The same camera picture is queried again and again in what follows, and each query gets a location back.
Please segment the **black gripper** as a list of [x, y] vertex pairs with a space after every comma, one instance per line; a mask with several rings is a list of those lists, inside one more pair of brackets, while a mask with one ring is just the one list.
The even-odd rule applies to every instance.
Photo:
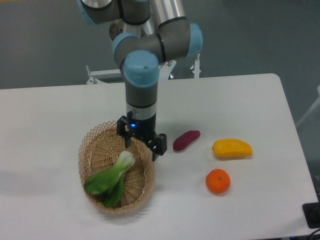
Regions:
[[129, 111], [126, 116], [121, 116], [117, 120], [116, 133], [124, 140], [125, 147], [131, 146], [131, 138], [135, 138], [152, 151], [152, 161], [158, 156], [162, 156], [167, 151], [167, 135], [156, 134], [156, 114], [148, 119], [133, 118], [134, 114]]

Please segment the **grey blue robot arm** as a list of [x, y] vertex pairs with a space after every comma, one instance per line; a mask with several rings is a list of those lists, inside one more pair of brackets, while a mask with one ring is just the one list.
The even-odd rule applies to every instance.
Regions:
[[188, 21], [180, 0], [80, 0], [78, 7], [89, 25], [124, 23], [112, 40], [126, 97], [116, 132], [127, 147], [132, 138], [143, 142], [156, 159], [167, 150], [166, 135], [155, 131], [159, 65], [200, 53], [200, 27]]

